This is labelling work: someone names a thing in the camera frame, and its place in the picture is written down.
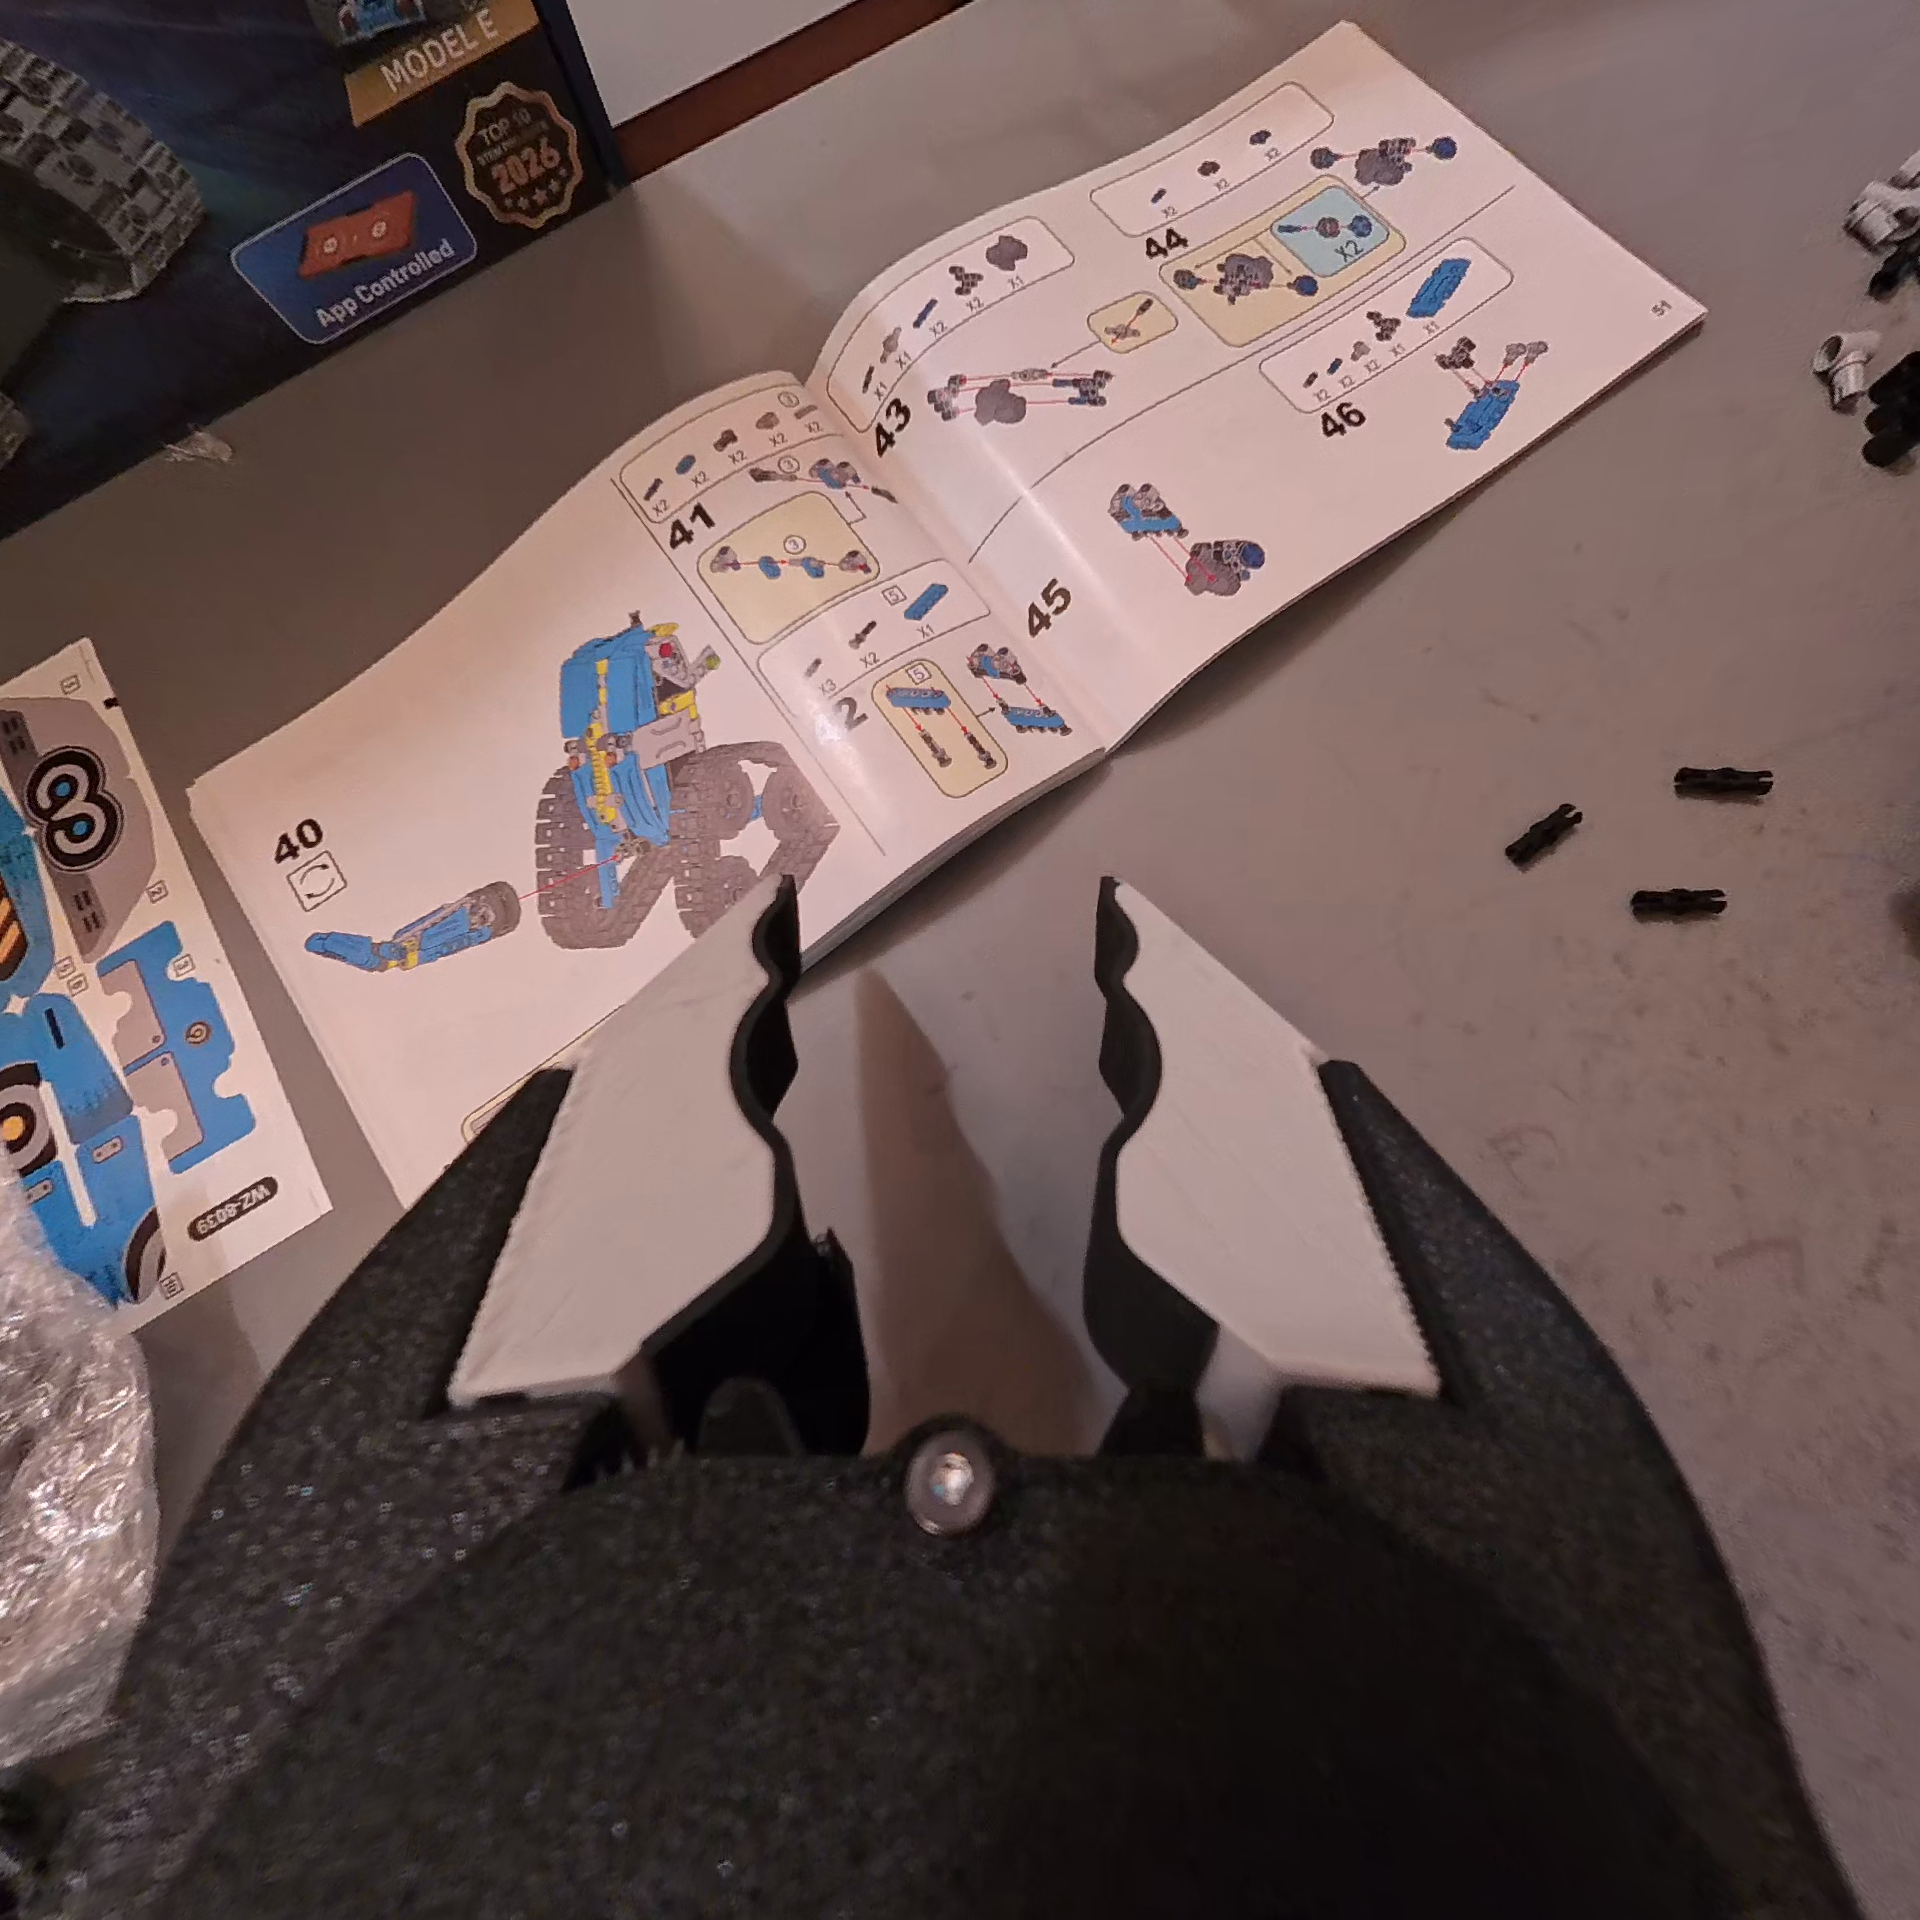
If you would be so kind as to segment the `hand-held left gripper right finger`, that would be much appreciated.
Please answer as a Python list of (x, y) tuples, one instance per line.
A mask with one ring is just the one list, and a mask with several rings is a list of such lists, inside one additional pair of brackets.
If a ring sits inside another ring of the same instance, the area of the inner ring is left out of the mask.
[(1129, 1401), (1253, 1458), (1289, 1391), (1438, 1401), (1442, 1374), (1328, 1091), (1330, 1056), (1132, 882), (1094, 905), (1084, 1318)]

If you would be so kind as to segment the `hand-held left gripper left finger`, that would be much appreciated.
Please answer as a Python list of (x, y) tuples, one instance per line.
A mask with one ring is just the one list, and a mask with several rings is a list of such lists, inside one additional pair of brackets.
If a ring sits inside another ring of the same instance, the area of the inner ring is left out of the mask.
[(853, 1271), (808, 1233), (777, 1110), (797, 1073), (800, 888), (750, 892), (601, 1022), (447, 1380), (447, 1404), (615, 1394), (657, 1443), (727, 1427), (741, 1384), (810, 1454), (869, 1443)]

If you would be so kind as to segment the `pile of building brick pieces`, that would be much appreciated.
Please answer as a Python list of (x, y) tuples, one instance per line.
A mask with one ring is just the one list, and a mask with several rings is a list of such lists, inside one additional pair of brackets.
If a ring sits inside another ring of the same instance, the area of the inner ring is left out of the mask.
[[(1864, 298), (1890, 304), (1918, 286), (1918, 153), (1884, 177), (1868, 179), (1840, 228), (1872, 254)], [(1863, 464), (1881, 474), (1910, 474), (1918, 463), (1918, 351), (1881, 366), (1881, 332), (1841, 328), (1826, 334), (1810, 358), (1813, 379), (1831, 410), (1863, 428)]]

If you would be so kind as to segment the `grey desk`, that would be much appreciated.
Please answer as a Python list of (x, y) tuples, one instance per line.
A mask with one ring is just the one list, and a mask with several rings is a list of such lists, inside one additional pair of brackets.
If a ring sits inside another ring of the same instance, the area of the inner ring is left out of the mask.
[[(1914, 1916), (1914, 474), (1820, 337), (1914, 337), (1840, 233), (1914, 151), (1914, 4), (969, 4), (5, 542), (5, 676), (89, 638), (332, 1214), (145, 1328), (176, 1521), (399, 1212), (185, 787), (445, 607), (615, 444), (804, 370), (959, 222), (1162, 137), (1350, 18), (1705, 328), (1232, 647), (793, 1000), (807, 1216), (873, 1441), (1081, 1449), (1096, 881), (1352, 1059), (1621, 1359), (1709, 1513), (1863, 1908)], [(1774, 774), (1681, 801), (1680, 766)], [(1516, 871), (1503, 847), (1584, 822)], [(1639, 889), (1721, 889), (1644, 921)]]

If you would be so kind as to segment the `sticker sheet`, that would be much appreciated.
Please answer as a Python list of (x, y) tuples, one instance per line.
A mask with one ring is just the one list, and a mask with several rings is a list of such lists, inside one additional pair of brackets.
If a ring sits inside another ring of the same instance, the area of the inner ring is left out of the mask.
[(1, 1138), (128, 1328), (332, 1212), (89, 641), (1, 687)]

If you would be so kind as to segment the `clear plastic bag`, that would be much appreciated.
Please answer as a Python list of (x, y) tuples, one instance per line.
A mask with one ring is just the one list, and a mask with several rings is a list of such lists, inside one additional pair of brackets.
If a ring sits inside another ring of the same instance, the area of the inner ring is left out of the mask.
[(113, 1311), (1, 1176), (1, 1768), (106, 1718), (158, 1569), (153, 1404)]

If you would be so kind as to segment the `instruction booklet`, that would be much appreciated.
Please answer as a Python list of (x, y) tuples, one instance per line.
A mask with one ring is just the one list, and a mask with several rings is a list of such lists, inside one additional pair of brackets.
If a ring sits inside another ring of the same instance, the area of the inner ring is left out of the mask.
[(758, 882), (830, 953), (1703, 319), (1342, 23), (622, 444), (189, 807), (413, 1203)]

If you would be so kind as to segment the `toy kit box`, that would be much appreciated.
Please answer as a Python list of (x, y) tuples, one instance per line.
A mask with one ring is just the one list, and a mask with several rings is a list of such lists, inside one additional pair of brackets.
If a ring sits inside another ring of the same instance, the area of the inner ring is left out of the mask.
[(5, 536), (624, 184), (560, 3), (5, 3)]

